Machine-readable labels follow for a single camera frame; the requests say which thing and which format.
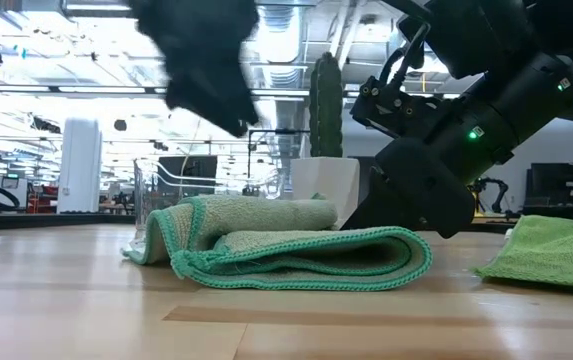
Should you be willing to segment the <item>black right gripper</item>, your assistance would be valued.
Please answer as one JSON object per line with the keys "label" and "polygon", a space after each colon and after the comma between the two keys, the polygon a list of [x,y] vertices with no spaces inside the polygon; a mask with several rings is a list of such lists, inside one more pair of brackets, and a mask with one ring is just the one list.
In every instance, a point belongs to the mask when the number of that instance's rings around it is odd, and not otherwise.
{"label": "black right gripper", "polygon": [[[445,164],[418,139],[398,138],[376,156],[394,195],[392,213],[399,225],[415,228],[421,220],[444,238],[470,225],[474,198]],[[374,226],[379,200],[380,176],[371,172],[368,194],[342,226],[363,229]]]}

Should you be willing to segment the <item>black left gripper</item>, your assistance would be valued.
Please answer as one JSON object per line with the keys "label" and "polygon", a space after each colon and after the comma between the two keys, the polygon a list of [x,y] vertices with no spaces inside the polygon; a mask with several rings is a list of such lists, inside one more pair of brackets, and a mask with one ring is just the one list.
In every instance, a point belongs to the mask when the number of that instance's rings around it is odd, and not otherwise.
{"label": "black left gripper", "polygon": [[166,89],[169,109],[189,110],[237,138],[260,123],[237,69],[242,42],[259,20],[254,0],[130,0],[130,9],[166,72],[176,75]]}

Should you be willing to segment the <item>pale green towel teal edge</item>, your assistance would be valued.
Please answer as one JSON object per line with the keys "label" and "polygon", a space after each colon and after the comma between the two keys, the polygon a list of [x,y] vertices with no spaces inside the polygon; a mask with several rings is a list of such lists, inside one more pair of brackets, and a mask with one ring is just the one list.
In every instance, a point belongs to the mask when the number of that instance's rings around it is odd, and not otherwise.
{"label": "pale green towel teal edge", "polygon": [[189,197],[152,211],[122,254],[138,265],[166,262],[178,277],[219,289],[384,291],[432,264],[430,246],[411,230],[340,231],[337,220],[322,198]]}

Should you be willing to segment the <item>bright green microfiber towel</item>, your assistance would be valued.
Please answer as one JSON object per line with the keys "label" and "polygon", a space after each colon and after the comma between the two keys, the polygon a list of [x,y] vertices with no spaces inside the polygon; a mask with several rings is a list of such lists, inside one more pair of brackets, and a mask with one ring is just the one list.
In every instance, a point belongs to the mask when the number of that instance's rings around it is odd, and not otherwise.
{"label": "bright green microfiber towel", "polygon": [[573,220],[523,216],[505,240],[489,263],[473,269],[475,275],[573,287]]}

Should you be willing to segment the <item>white hexagonal plant pot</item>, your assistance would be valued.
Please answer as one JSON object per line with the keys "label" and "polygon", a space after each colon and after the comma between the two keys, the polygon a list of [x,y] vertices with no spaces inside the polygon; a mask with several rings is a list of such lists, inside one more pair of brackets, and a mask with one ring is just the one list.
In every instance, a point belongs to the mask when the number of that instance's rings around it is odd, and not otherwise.
{"label": "white hexagonal plant pot", "polygon": [[312,157],[291,162],[292,189],[295,199],[316,194],[332,202],[341,227],[359,204],[360,165],[353,158]]}

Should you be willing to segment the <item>black monitor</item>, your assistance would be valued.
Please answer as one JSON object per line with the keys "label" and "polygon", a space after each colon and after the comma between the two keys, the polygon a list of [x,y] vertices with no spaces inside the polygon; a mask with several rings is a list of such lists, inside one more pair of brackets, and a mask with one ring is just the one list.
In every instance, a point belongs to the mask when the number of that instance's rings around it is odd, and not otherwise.
{"label": "black monitor", "polygon": [[158,188],[163,193],[176,193],[183,197],[214,194],[216,172],[216,156],[160,157]]}

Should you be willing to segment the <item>green cactus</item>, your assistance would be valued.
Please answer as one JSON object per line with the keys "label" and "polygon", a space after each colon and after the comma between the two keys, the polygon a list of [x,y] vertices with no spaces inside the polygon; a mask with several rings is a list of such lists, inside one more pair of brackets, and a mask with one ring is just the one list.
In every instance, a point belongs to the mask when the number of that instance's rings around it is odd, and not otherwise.
{"label": "green cactus", "polygon": [[337,59],[325,52],[316,61],[309,89],[309,141],[311,157],[343,156],[343,89]]}

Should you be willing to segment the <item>clear plastic bin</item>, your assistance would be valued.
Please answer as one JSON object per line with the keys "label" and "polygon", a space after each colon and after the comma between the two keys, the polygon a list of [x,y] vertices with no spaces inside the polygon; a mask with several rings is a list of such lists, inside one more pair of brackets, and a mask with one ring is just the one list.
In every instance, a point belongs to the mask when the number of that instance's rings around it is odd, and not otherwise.
{"label": "clear plastic bin", "polygon": [[[161,177],[157,173],[159,161],[137,159],[134,161],[134,210],[138,237],[142,237],[148,215],[153,210],[161,210],[177,205],[187,198],[181,194],[163,193],[158,188]],[[215,178],[216,195],[244,195],[259,198],[279,198],[283,191],[284,176],[271,170],[263,179],[252,179],[231,175]]]}

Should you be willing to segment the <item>white pillar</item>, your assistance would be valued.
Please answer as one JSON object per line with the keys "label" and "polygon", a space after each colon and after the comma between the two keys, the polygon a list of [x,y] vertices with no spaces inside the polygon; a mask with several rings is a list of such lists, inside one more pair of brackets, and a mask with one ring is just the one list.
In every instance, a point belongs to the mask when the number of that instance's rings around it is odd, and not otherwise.
{"label": "white pillar", "polygon": [[58,213],[98,211],[102,144],[102,131],[97,119],[66,119],[58,182]]}

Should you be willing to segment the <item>black equipment shelf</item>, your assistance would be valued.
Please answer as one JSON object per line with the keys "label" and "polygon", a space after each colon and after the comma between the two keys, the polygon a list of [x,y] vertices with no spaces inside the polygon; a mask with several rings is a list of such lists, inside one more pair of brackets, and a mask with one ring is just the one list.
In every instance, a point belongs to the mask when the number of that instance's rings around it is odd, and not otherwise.
{"label": "black equipment shelf", "polygon": [[573,219],[573,163],[532,163],[522,214]]}

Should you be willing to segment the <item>silver ventilation duct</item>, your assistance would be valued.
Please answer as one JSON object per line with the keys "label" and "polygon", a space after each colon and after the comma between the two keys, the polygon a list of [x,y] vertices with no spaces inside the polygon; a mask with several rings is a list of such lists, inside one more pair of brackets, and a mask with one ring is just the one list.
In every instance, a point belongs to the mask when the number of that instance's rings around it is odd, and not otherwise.
{"label": "silver ventilation duct", "polygon": [[300,51],[300,11],[289,6],[259,6],[258,12],[256,40],[260,59],[265,63],[278,63],[278,66],[262,68],[266,86],[296,88],[300,71],[292,63],[298,60]]}

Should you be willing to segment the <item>black aluminium table frame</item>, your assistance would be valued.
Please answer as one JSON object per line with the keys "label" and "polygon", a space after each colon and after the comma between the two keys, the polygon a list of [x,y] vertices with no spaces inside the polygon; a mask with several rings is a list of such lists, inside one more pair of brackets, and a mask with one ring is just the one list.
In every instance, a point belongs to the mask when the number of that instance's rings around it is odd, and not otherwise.
{"label": "black aluminium table frame", "polygon": [[[0,214],[0,230],[41,228],[97,224],[127,224],[135,225],[133,215],[109,214]],[[516,222],[500,218],[476,218],[472,224],[462,231],[503,233],[512,228]]]}

